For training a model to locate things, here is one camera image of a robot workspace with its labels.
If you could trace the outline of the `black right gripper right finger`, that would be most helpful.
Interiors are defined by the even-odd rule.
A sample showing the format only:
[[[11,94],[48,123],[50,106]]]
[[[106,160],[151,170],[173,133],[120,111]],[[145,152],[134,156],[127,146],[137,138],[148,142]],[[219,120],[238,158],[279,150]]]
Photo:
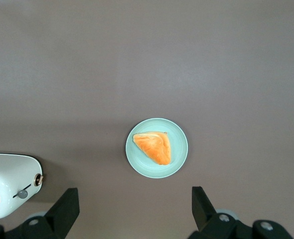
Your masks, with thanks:
[[[229,213],[218,213],[202,187],[192,188],[192,214],[198,230],[190,239],[250,239],[252,228]]]

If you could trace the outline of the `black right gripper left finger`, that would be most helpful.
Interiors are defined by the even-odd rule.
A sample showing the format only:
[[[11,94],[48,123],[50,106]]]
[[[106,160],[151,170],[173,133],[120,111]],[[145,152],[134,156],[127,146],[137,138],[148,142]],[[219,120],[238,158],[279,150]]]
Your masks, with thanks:
[[[77,188],[67,189],[44,216],[27,219],[6,232],[7,239],[64,239],[79,216]]]

